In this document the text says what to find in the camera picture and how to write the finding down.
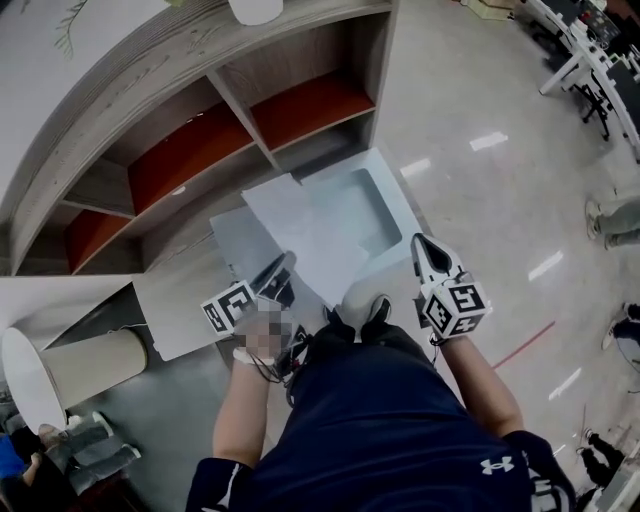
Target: hand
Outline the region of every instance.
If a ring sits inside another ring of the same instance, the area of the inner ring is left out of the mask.
[[[41,464],[42,464],[42,455],[40,455],[39,453],[31,454],[31,465],[34,468],[39,468]]]

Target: white logo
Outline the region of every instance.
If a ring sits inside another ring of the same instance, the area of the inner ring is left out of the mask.
[[[489,459],[483,460],[480,465],[484,468],[482,470],[483,475],[492,475],[497,469],[504,469],[504,472],[508,473],[515,468],[515,466],[511,464],[511,457],[502,457],[502,462],[498,464],[491,464]]]

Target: paper sheet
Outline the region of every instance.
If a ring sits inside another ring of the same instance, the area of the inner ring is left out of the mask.
[[[329,307],[342,302],[368,259],[354,240],[318,215],[307,192],[285,174],[242,193],[279,247],[293,251],[296,273]]]

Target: wooden shelf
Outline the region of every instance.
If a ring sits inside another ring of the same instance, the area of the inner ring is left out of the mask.
[[[297,85],[251,109],[271,150],[375,109],[362,86],[335,71]]]
[[[69,268],[77,273],[107,245],[131,219],[85,210],[64,231]]]
[[[129,167],[136,215],[223,158],[253,143],[226,103],[194,117]]]

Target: black shoe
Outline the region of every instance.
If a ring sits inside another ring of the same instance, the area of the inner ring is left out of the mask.
[[[388,295],[379,295],[371,305],[371,312],[367,323],[386,322],[391,316],[391,299]]]
[[[336,308],[330,310],[327,306],[322,306],[322,316],[328,324],[340,325],[344,323]]]

